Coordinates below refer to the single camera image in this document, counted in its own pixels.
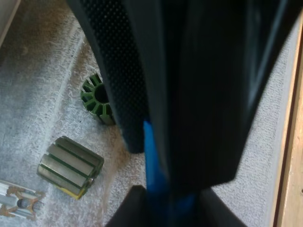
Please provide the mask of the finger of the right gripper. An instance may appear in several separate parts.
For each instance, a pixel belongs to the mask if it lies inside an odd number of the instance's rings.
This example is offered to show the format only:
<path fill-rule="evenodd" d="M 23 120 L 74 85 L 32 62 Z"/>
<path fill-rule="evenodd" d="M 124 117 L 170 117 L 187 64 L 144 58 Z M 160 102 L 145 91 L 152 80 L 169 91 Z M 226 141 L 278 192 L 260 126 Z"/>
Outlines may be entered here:
<path fill-rule="evenodd" d="M 142 63 L 120 0 L 70 0 L 96 58 L 100 75 L 83 84 L 81 98 L 105 125 L 116 124 L 131 153 L 143 153 L 148 102 Z"/>
<path fill-rule="evenodd" d="M 232 180 L 295 0 L 130 0 L 157 151 L 173 192 Z"/>

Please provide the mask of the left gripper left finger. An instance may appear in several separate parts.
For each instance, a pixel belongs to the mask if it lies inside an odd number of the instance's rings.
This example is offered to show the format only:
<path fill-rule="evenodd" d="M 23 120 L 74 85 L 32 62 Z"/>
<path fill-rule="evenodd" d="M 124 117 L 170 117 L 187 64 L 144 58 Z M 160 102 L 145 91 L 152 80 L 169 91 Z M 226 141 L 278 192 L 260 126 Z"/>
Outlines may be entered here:
<path fill-rule="evenodd" d="M 141 185 L 132 186 L 106 227 L 147 227 L 146 202 L 146 189 Z"/>

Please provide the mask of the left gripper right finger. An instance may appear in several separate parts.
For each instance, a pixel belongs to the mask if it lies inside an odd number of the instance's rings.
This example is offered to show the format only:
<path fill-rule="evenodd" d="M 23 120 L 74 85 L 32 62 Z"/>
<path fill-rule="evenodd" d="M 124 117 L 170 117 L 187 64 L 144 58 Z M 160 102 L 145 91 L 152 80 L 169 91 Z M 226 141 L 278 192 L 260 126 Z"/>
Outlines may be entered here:
<path fill-rule="evenodd" d="M 196 227 L 246 227 L 211 189 L 204 189 L 197 199 Z"/>

